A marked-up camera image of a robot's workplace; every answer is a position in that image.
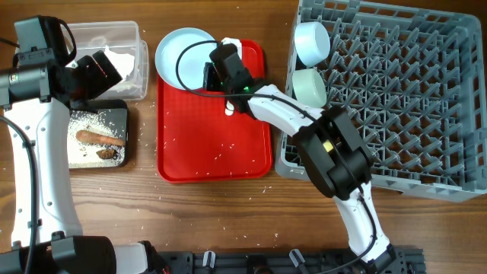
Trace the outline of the brown carrot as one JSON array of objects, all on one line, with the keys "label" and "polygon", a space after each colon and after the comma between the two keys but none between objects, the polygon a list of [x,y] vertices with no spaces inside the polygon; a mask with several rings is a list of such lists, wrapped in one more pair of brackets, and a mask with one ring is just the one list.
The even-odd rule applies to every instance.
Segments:
[{"label": "brown carrot", "polygon": [[82,143],[96,144],[96,145],[115,145],[125,146],[126,142],[122,139],[109,137],[106,135],[97,134],[87,130],[80,130],[75,135],[76,139]]}]

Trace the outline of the light blue bowl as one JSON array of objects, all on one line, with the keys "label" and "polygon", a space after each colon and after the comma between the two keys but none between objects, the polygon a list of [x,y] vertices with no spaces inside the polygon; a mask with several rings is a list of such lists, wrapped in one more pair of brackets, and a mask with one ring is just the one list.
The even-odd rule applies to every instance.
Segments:
[{"label": "light blue bowl", "polygon": [[294,46],[298,58],[307,67],[325,60],[331,44],[326,28],[319,22],[299,23],[294,30]]}]

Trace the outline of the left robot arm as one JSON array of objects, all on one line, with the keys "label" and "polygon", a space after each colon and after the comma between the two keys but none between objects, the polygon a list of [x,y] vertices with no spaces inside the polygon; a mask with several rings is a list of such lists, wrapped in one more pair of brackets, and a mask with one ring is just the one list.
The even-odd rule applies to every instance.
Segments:
[{"label": "left robot arm", "polygon": [[14,154],[17,212],[1,271],[166,273],[167,262],[148,241],[116,246],[84,235],[73,203],[70,112],[118,84],[120,74],[102,52],[79,59],[61,19],[37,15],[14,27],[18,51],[1,73],[1,107]]}]

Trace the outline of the mint green bowl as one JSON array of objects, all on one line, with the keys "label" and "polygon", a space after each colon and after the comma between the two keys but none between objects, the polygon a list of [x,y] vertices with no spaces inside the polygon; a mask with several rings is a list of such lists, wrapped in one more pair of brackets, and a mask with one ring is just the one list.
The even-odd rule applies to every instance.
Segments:
[{"label": "mint green bowl", "polygon": [[326,105],[326,87],[320,73],[315,68],[294,71],[291,80],[298,102],[315,108],[322,108]]}]

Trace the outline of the white napkin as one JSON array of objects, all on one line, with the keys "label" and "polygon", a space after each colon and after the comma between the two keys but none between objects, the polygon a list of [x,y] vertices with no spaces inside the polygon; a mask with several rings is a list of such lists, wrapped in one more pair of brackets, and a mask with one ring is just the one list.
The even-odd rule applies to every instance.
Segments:
[{"label": "white napkin", "polygon": [[130,88],[132,85],[129,83],[129,78],[135,67],[135,57],[129,53],[116,53],[108,46],[104,47],[104,53],[122,77],[122,81],[112,87],[112,90],[123,92]]}]

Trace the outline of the brown food scrap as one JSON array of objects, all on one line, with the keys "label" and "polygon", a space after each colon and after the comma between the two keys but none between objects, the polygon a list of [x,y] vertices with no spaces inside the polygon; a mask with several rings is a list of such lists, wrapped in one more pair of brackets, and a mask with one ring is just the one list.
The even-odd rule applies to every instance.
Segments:
[{"label": "brown food scrap", "polygon": [[96,155],[103,160],[113,159],[116,157],[116,154],[115,149],[104,149],[96,152]]}]

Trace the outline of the yellow plastic cup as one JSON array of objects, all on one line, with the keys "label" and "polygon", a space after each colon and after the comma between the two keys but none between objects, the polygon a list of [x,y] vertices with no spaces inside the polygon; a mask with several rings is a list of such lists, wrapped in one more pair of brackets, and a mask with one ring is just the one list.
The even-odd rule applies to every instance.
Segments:
[{"label": "yellow plastic cup", "polygon": [[326,140],[323,143],[323,147],[327,152],[331,152],[334,149],[333,143],[330,140]]}]

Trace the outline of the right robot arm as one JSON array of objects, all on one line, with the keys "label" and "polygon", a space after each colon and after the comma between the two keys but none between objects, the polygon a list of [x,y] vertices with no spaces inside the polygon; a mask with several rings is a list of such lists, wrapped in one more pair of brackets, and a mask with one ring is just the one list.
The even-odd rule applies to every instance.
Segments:
[{"label": "right robot arm", "polygon": [[369,148],[347,112],[302,104],[275,85],[254,78],[234,44],[218,43],[209,58],[222,96],[234,110],[267,122],[294,139],[311,183],[339,209],[349,248],[368,273],[383,272],[396,259],[378,221],[371,195]]}]

